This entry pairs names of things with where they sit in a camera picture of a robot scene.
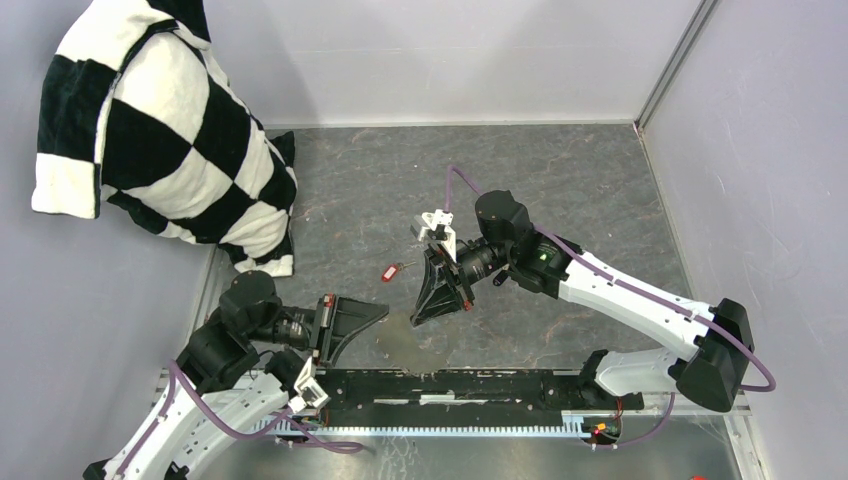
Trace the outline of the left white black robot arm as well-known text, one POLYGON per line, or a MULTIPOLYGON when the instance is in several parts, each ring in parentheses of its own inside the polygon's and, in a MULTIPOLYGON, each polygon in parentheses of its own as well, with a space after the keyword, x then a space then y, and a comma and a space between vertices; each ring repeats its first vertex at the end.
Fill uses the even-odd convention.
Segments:
POLYGON ((198 479, 235 441, 267 438, 281 423, 303 435, 303 447, 362 451, 356 442, 320 440, 296 419, 330 400, 318 369, 388 313, 384 304, 332 293, 313 309, 289 307, 269 274, 237 275, 169 362, 168 384, 142 425, 83 478, 198 479))

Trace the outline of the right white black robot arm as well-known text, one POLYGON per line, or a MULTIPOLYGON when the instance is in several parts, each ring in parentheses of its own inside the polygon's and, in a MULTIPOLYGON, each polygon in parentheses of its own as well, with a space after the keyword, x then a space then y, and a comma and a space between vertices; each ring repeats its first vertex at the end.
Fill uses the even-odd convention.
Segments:
POLYGON ((658 343, 651 350, 594 352, 577 382, 580 400, 591 408, 629 394, 678 393, 724 413, 747 390, 754 342, 742 304, 688 299, 616 270, 535 226, 508 190, 480 196, 475 214, 480 235, 469 242, 457 239, 448 212, 415 217, 411 231, 426 249, 412 325, 470 310, 473 287, 484 279, 496 285, 512 280, 531 293, 600 312, 658 343))

